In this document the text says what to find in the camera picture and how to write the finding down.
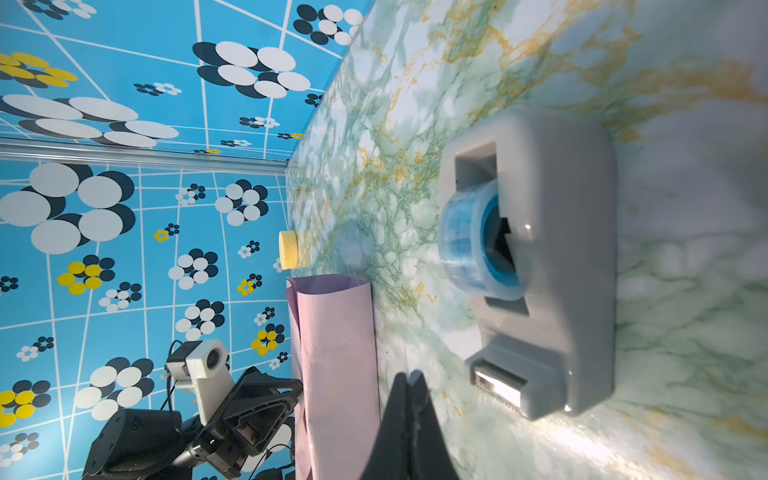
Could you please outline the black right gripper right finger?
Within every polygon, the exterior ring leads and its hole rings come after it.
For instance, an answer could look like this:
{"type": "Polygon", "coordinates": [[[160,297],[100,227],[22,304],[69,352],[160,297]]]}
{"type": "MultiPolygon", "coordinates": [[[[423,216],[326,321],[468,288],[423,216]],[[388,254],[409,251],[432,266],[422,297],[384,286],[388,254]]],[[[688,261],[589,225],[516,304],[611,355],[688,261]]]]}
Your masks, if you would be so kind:
{"type": "Polygon", "coordinates": [[[409,377],[409,478],[458,480],[451,462],[424,374],[409,377]]]}

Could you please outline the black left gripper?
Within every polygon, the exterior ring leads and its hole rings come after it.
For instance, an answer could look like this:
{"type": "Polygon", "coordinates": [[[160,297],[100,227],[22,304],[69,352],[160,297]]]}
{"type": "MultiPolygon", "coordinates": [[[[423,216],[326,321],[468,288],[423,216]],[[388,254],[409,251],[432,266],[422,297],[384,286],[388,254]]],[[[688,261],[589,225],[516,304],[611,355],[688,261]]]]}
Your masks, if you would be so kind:
{"type": "Polygon", "coordinates": [[[225,479],[239,478],[248,458],[267,450],[302,392],[298,379],[248,368],[207,424],[199,416],[182,424],[186,445],[173,460],[174,477],[190,479],[194,468],[208,465],[225,479]]]}

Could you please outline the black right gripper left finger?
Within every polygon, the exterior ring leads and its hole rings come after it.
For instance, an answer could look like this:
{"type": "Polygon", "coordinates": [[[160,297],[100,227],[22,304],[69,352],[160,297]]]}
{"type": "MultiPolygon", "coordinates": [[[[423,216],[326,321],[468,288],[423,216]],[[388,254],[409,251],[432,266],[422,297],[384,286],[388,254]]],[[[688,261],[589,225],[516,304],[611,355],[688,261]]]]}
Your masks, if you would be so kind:
{"type": "Polygon", "coordinates": [[[405,373],[398,373],[361,480],[409,478],[412,420],[408,377],[405,373]]]}

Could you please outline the purple wrapping paper sheet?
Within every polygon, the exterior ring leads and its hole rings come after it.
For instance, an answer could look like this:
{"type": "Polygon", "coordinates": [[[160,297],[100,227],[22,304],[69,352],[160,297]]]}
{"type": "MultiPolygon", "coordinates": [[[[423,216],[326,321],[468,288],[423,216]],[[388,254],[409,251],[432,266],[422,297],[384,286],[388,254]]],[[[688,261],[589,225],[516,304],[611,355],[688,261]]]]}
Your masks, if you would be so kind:
{"type": "Polygon", "coordinates": [[[369,282],[328,274],[287,281],[299,479],[357,479],[380,425],[369,282]]]}

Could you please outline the small grey white device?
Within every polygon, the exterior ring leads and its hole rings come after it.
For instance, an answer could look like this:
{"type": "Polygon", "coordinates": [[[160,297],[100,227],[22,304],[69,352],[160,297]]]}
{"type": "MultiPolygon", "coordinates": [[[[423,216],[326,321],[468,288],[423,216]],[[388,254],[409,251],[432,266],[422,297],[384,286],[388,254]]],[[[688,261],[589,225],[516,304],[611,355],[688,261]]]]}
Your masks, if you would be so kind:
{"type": "Polygon", "coordinates": [[[481,348],[472,385],[535,421],[576,416],[614,389],[617,161],[597,119],[524,107],[446,145],[440,218],[458,190],[496,180],[523,298],[468,297],[481,348]]]}

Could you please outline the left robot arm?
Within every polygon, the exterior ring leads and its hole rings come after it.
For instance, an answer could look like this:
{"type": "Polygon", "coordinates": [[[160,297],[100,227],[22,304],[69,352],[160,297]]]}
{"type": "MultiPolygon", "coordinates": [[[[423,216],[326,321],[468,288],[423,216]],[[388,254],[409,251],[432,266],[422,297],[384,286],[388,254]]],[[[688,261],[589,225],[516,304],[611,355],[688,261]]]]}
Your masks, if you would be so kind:
{"type": "Polygon", "coordinates": [[[106,422],[91,448],[84,479],[190,479],[207,464],[226,479],[241,476],[250,457],[293,414],[303,391],[298,379],[272,377],[251,367],[203,421],[177,411],[123,409],[106,422]]]}

